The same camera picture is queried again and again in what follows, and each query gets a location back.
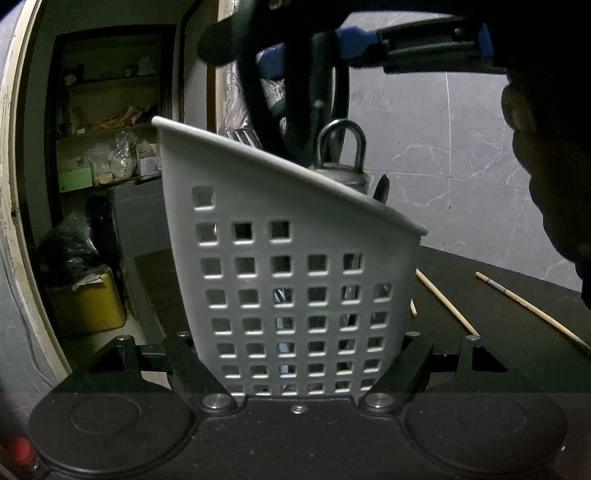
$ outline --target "wooden shelf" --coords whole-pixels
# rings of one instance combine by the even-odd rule
[[[135,131],[141,131],[144,129],[156,129],[156,127],[153,126],[152,123],[146,122],[144,124],[132,125],[130,127],[99,128],[96,130],[89,130],[88,132],[85,132],[85,133],[79,134],[79,135],[66,135],[65,137],[58,138],[57,142],[64,143],[64,142],[71,142],[71,141],[75,141],[75,140],[87,140],[89,138],[102,137],[104,135],[115,135],[117,132],[128,132],[128,131],[135,132]]]
[[[109,183],[93,185],[91,187],[86,187],[86,188],[83,188],[83,189],[69,190],[68,192],[60,192],[60,195],[67,195],[69,193],[81,192],[82,190],[90,190],[90,189],[100,190],[100,189],[104,189],[104,188],[107,188],[107,187],[112,187],[114,185],[120,185],[122,183],[127,183],[127,182],[132,182],[132,181],[138,181],[138,180],[149,180],[149,179],[153,179],[153,178],[161,177],[161,176],[162,176],[161,173],[154,173],[152,175],[146,175],[144,177],[140,177],[138,175],[135,175],[135,176],[129,177],[128,179],[125,179],[125,180],[117,180],[117,181],[112,181],[112,182],[109,182]]]
[[[132,88],[138,85],[156,85],[160,80],[160,75],[152,74],[145,76],[123,77],[106,80],[93,80],[84,83],[75,83],[74,85],[62,86],[61,89],[69,90],[71,93],[80,94],[87,92],[96,92],[100,90],[109,90],[111,88]]]

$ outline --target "padlock shackle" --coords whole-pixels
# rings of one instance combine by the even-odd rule
[[[324,143],[332,132],[342,129],[350,130],[355,136],[355,140],[357,140],[357,152],[355,153],[355,165],[353,166],[353,170],[358,173],[363,173],[366,147],[365,134],[358,124],[352,120],[349,120],[348,118],[337,118],[336,120],[332,120],[331,123],[320,130],[320,133],[318,134],[318,140],[316,142],[316,158],[314,159],[314,168],[318,170],[324,166],[324,161],[322,160]]]

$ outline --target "cardboard box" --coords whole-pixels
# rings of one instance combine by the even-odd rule
[[[154,175],[162,169],[160,157],[147,157],[138,160],[138,173],[140,177]]]
[[[125,324],[113,272],[102,272],[82,284],[49,292],[49,299],[64,335],[87,335],[120,328]]]

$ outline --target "green box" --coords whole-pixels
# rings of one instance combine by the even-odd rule
[[[60,173],[57,177],[61,193],[92,187],[91,168],[81,168],[80,170]]]

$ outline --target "black garbage bag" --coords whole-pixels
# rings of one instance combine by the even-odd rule
[[[41,272],[49,287],[65,287],[102,265],[90,239],[86,217],[72,212],[46,235],[38,250]]]

